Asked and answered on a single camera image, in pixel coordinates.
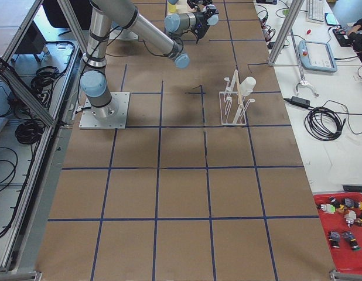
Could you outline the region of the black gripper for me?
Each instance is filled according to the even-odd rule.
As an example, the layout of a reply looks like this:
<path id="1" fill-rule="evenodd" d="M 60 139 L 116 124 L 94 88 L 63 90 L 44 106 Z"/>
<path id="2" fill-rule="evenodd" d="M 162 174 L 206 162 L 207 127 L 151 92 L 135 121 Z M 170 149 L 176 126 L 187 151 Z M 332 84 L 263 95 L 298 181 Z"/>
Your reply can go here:
<path id="1" fill-rule="evenodd" d="M 212 11 L 210 8 L 206 8 L 204 12 L 199 11 L 194 13 L 195 24 L 194 24 L 194 35 L 196 37 L 196 43 L 202 39 L 209 29 L 207 20 L 212 17 Z"/>
<path id="2" fill-rule="evenodd" d="M 207 6 L 213 3 L 212 0 L 187 0 L 188 6 L 197 12 L 200 12 L 200 5 Z"/>

